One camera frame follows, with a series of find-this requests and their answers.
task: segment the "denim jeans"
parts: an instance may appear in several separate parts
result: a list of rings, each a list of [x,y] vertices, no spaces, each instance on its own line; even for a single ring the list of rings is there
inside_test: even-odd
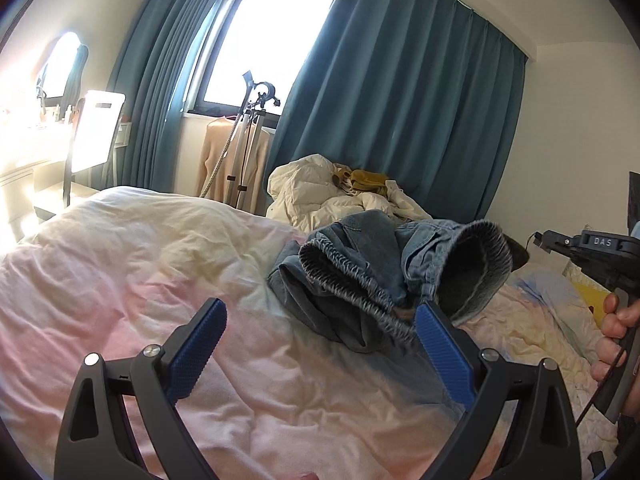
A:
[[[414,346],[410,314],[421,303],[436,303],[455,325],[466,321],[510,270],[510,252],[492,222],[396,226],[383,212],[369,210],[314,231],[302,246],[287,244],[268,283],[309,328],[371,352],[386,336]]]

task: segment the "wrinkled fabric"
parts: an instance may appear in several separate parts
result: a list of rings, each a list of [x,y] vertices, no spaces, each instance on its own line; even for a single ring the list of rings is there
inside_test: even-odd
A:
[[[372,191],[386,198],[385,182],[390,180],[384,173],[373,173],[372,171],[353,170],[351,171],[351,189],[356,192]]]
[[[345,216],[370,209],[383,211],[398,223],[431,216],[393,180],[387,180],[387,198],[372,192],[348,196],[334,186],[334,164],[321,155],[309,155],[273,170],[267,193],[273,204],[267,218],[287,223],[309,234]]]
[[[227,327],[177,410],[221,479],[420,478],[462,411],[423,352],[356,354],[281,306],[264,276],[287,242],[305,239],[221,203],[120,187],[71,206],[0,256],[0,416],[42,477],[52,477],[84,356],[133,356],[213,296],[226,303]],[[463,328],[513,360],[555,359],[574,413],[593,393],[587,361],[521,290],[503,286]],[[162,476],[131,401],[142,457]],[[491,473],[508,428],[500,421],[473,480]],[[578,437],[589,480],[586,457],[602,449],[610,463],[615,426],[591,410]]]
[[[595,348],[602,338],[587,304],[564,276],[530,263],[509,277],[534,302],[546,306],[567,341],[590,364],[598,360]]]
[[[560,274],[556,277],[558,282],[564,280]],[[573,301],[564,303],[568,296],[551,280],[536,279],[535,287],[527,290],[503,285],[486,308],[461,328],[471,335],[479,348],[495,348],[508,361],[537,365],[545,357],[551,357],[558,363],[572,411],[577,417],[598,385],[590,375],[589,361],[569,343],[549,305],[555,305],[558,312],[564,313],[563,317],[579,317],[586,308]],[[608,465],[615,459],[616,426],[598,410],[591,409],[578,427],[578,439],[582,478],[591,480],[588,456],[592,452],[602,451]]]
[[[453,324],[464,322],[511,270],[504,237],[488,221],[429,220],[396,228],[372,210],[313,232],[297,255],[296,248],[287,245],[278,258],[271,288],[309,328],[357,352],[379,350],[380,332],[411,347],[412,317],[407,322],[398,312],[419,303],[436,303]]]

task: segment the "garment steamer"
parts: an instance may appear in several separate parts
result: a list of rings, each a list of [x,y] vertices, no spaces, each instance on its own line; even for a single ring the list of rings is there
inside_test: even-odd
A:
[[[231,128],[229,136],[226,139],[226,143],[220,153],[220,157],[218,158],[211,175],[207,179],[207,182],[200,193],[200,198],[207,196],[213,181],[218,175],[222,161],[225,160],[225,157],[228,155],[231,141],[237,135],[238,143],[236,144],[234,160],[231,165],[230,173],[226,176],[227,184],[224,202],[225,204],[238,209],[242,209],[242,206],[244,205],[244,197],[247,191],[247,179],[256,165],[258,142],[260,140],[260,133],[264,124],[264,117],[267,114],[264,107],[267,102],[271,100],[273,100],[273,103],[276,106],[280,106],[280,100],[276,97],[276,89],[273,84],[266,81],[255,83],[251,71],[243,74],[242,78],[244,78],[244,82],[246,84],[246,92],[244,94],[244,99],[242,100],[242,105],[236,115],[236,120]],[[265,86],[266,92],[258,92],[258,97],[255,101],[250,102],[249,98],[252,92],[259,86]]]

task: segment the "finger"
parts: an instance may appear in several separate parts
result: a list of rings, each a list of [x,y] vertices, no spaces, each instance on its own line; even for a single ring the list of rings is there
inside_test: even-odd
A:
[[[616,309],[618,308],[618,297],[615,295],[615,293],[611,293],[609,294],[605,299],[604,299],[604,304],[603,304],[603,308],[604,311],[607,314],[613,314]]]
[[[600,382],[604,379],[605,375],[609,371],[610,365],[603,363],[602,361],[596,361],[591,365],[591,377]]]
[[[612,362],[616,360],[619,352],[620,346],[608,337],[603,337],[596,343],[596,354],[598,355],[598,359],[600,359],[600,361],[606,363],[607,365],[612,364]],[[622,354],[622,357],[620,358],[620,361],[618,361],[617,366],[622,366],[625,362],[625,359],[626,352]]]
[[[319,480],[316,473],[306,472],[298,473],[295,475],[288,475],[282,478],[282,480]]]
[[[636,301],[628,308],[620,310],[616,317],[624,326],[633,326],[640,319],[640,300]]]
[[[622,324],[616,314],[607,314],[602,320],[600,330],[605,336],[614,339],[620,339],[626,334],[626,326]]]

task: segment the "power cord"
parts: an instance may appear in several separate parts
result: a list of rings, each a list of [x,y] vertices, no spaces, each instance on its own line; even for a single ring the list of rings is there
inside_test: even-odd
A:
[[[589,411],[589,408],[591,406],[593,406],[593,403],[595,402],[596,397],[598,396],[598,394],[600,393],[600,391],[603,389],[604,385],[607,384],[607,381],[609,381],[611,375],[613,374],[613,371],[616,369],[616,367],[618,366],[618,363],[620,362],[620,359],[622,359],[622,355],[625,353],[625,349],[621,348],[620,351],[618,352],[618,355],[616,355],[616,358],[613,359],[613,362],[611,363],[611,366],[609,367],[609,370],[607,371],[606,375],[604,376],[603,380],[600,381],[600,383],[598,384],[598,387],[596,388],[596,391],[593,393],[593,395],[591,396],[591,399],[589,399],[589,402],[587,402],[587,405],[584,407],[584,409],[582,410],[582,413],[580,414],[580,416],[575,420],[575,425],[576,427],[580,425],[580,423],[582,422],[582,420],[584,419],[585,415],[587,414],[587,412]]]
[[[535,233],[532,233],[531,236],[529,238],[527,238],[527,245],[525,245],[524,250],[526,251],[527,249],[529,249],[529,242],[531,241],[531,239],[535,236]]]

